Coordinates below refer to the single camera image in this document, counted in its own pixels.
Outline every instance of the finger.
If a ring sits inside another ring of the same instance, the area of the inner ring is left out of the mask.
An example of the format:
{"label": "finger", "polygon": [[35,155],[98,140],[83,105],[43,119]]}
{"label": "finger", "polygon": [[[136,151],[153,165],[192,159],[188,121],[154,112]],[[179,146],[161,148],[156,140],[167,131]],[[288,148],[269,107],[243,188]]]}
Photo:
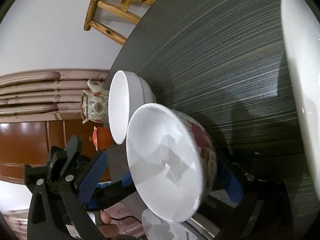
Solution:
{"label": "finger", "polygon": [[117,225],[103,225],[98,227],[100,232],[104,235],[104,237],[116,237],[119,234],[119,228]]}
{"label": "finger", "polygon": [[102,211],[102,212],[100,213],[100,216],[101,216],[102,222],[104,222],[105,224],[110,224],[110,223],[111,223],[111,217],[110,217],[110,215],[108,214],[108,212]]}

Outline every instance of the wooden chair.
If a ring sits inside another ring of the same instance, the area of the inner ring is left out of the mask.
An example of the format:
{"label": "wooden chair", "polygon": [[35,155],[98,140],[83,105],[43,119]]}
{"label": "wooden chair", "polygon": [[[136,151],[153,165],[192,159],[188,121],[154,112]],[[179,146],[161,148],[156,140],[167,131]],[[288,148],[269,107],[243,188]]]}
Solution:
{"label": "wooden chair", "polygon": [[[111,12],[123,19],[126,19],[134,24],[137,24],[140,20],[141,17],[139,17],[136,14],[133,14],[132,12],[129,12],[128,9],[131,5],[131,3],[134,0],[122,0],[121,3],[116,6],[111,3],[108,3],[106,1],[101,1],[101,0],[90,0],[90,4],[88,7],[87,15],[85,17],[85,22],[84,22],[84,30],[89,31],[91,27],[95,28],[102,34],[106,35],[110,39],[114,40],[115,42],[119,43],[120,45],[124,45],[124,43],[127,41],[127,38],[122,36],[121,34],[117,33],[116,31],[110,29],[109,27],[103,25],[102,23],[99,23],[95,21],[94,15],[96,13],[96,10],[98,7]],[[140,1],[146,5],[153,5],[156,0],[137,0]]]}

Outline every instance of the screw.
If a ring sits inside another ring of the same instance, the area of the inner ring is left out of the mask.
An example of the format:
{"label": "screw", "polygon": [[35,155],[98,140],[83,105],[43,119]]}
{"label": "screw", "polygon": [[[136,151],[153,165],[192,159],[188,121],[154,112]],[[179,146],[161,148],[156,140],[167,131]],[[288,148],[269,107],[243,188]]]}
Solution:
{"label": "screw", "polygon": [[253,175],[251,175],[251,174],[248,174],[248,175],[247,175],[247,180],[248,180],[248,181],[254,181],[254,180],[255,180],[255,177],[254,177]]}
{"label": "screw", "polygon": [[43,179],[38,179],[37,185],[41,185],[43,183]]}
{"label": "screw", "polygon": [[73,175],[68,175],[66,176],[66,181],[72,181],[73,180]]}

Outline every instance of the wooden cabinet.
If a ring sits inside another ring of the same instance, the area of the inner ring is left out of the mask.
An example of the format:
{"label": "wooden cabinet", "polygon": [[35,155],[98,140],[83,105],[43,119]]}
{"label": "wooden cabinet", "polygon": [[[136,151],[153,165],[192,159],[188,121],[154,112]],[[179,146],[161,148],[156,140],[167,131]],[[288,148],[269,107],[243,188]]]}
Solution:
{"label": "wooden cabinet", "polygon": [[[81,120],[1,123],[0,180],[23,184],[24,164],[45,165],[51,146],[64,148],[74,134],[83,140],[82,154],[93,157],[96,149],[89,137],[94,126],[103,124],[91,121],[82,124]],[[101,178],[101,181],[108,180],[109,169]]]}

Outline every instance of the teapot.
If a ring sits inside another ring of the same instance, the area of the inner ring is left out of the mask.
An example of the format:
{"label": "teapot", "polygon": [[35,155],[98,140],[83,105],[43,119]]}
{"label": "teapot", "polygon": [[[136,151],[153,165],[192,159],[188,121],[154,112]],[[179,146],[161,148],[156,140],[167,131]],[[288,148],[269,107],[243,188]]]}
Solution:
{"label": "teapot", "polygon": [[91,120],[93,122],[109,122],[108,118],[108,98],[109,90],[104,90],[102,86],[93,84],[88,80],[90,90],[83,90],[81,98],[82,123]]}

